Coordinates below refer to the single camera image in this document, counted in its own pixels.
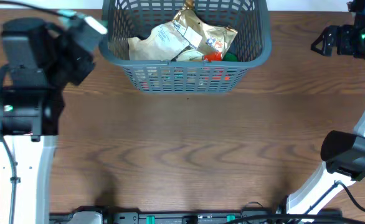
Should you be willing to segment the beige paper pouch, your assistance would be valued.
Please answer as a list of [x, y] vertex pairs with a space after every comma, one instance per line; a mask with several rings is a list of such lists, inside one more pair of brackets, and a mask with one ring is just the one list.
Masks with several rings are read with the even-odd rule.
[[172, 60], [189, 42], [177, 31], [172, 22], [152, 29], [147, 39], [128, 39], [130, 60]]

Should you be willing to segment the green lidded seasoning jar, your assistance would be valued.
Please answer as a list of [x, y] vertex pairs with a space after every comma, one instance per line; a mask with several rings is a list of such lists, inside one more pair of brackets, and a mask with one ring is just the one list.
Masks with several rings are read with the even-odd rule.
[[230, 52], [227, 52], [222, 60], [226, 61], [226, 62], [238, 62], [239, 61], [237, 56], [235, 54], [230, 53]]

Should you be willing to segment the gold foil snack bag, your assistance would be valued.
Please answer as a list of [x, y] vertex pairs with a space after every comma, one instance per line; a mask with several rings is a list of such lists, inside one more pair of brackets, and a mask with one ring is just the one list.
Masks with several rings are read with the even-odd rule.
[[194, 12], [192, 1], [185, 1], [172, 20], [177, 31], [189, 42], [176, 61], [221, 61], [238, 32], [222, 26], [212, 26], [202, 21]]

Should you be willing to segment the mint green wipes packet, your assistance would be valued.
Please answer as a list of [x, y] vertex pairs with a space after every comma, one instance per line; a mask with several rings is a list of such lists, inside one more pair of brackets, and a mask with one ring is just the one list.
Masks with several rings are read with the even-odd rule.
[[57, 12], [60, 14], [59, 20], [61, 22], [68, 22], [69, 20], [71, 20], [72, 17], [77, 17], [82, 19], [86, 17], [85, 14], [71, 9], [59, 9]]

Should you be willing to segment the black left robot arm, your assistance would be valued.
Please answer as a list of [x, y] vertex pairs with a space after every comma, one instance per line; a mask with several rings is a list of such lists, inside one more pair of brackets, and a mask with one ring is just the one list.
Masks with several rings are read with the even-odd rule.
[[2, 27], [0, 68], [0, 223], [48, 223], [50, 174], [63, 90], [93, 71], [107, 29], [72, 16], [66, 28], [36, 17]]

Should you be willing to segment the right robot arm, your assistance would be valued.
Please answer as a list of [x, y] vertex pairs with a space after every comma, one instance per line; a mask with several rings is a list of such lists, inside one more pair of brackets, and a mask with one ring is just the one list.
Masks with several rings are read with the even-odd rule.
[[[331, 56], [334, 49], [365, 59], [365, 26], [329, 26], [311, 44], [311, 50], [322, 56]], [[330, 131], [320, 156], [321, 164], [282, 207], [296, 222], [312, 222], [341, 190], [365, 178], [365, 111], [352, 132]]]

